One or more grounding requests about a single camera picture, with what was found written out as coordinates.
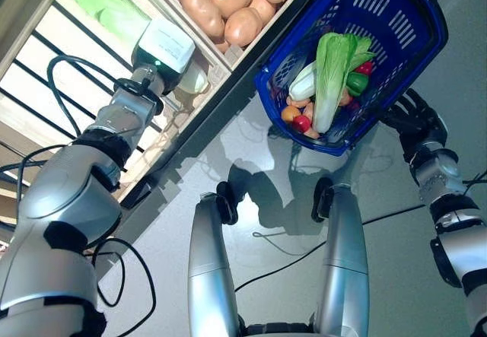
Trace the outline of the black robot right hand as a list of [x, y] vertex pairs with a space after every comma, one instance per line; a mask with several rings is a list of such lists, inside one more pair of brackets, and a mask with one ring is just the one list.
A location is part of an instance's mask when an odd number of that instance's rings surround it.
[[433, 149], [439, 149], [446, 145], [448, 132], [444, 121], [412, 88], [384, 112], [380, 121], [399, 134], [406, 163], [422, 148], [432, 145]]

